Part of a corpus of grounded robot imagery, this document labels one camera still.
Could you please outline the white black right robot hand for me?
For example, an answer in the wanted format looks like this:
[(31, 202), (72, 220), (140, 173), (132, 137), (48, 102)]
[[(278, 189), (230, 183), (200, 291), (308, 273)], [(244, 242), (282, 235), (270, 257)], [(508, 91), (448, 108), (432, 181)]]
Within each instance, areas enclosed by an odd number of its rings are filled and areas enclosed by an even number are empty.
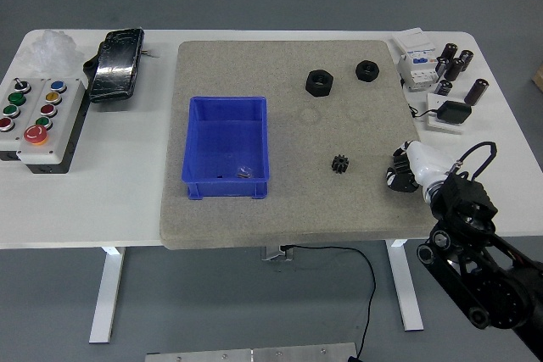
[(423, 193), (440, 186), (452, 159), (436, 148), (419, 141), (404, 142), (392, 154), (392, 165), (386, 174), (387, 186), (396, 192)]

